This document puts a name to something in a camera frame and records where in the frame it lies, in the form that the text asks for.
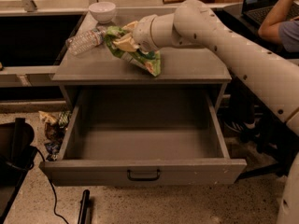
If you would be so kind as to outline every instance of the clear plastic bottle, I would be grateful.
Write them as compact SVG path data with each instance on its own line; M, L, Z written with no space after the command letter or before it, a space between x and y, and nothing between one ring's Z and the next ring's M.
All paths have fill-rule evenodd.
M106 30L106 27L98 26L80 35L72 36L66 40L66 46L73 55L79 55L102 44Z

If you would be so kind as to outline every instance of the drawer handle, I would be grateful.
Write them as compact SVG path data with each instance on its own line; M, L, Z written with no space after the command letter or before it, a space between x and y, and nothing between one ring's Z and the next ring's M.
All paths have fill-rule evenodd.
M155 177L132 177L132 171L129 169L127 172L127 177L130 181L134 182L152 182L157 181L160 178L160 170L157 169L157 175Z

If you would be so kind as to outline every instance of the green chip bag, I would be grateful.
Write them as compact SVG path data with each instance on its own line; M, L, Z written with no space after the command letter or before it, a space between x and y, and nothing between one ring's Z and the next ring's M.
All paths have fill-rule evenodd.
M161 72L161 56L160 51L142 52L138 49L135 52L127 52L117 48L113 41L121 38L128 32L118 26L109 26L104 37L105 43L110 49L111 53L120 59L139 66L140 68L150 72L157 77Z

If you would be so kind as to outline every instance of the open drawer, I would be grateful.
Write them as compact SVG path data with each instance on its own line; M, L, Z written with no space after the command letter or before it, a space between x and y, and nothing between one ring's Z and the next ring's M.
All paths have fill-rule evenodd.
M232 184L246 167L199 85L83 87L59 156L40 164L56 186Z

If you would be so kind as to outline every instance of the floor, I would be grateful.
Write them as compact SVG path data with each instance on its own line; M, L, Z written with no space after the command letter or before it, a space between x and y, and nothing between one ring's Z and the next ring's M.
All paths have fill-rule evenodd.
M26 118L36 136L32 143L44 156L47 141L44 124L38 111L57 117L66 109L64 102L0 103L1 123L16 117ZM257 154L254 144L240 144L235 135L224 130L231 154L246 157L248 169L272 163ZM64 221L54 215L54 195L48 179L38 168L26 176L19 194L7 215L5 224L59 224ZM233 185L170 186L154 188L118 187L55 187L57 213L68 223L78 223L82 193L90 191L92 224L118 223L182 223L182 224L274 224L286 178L264 175L239 180Z

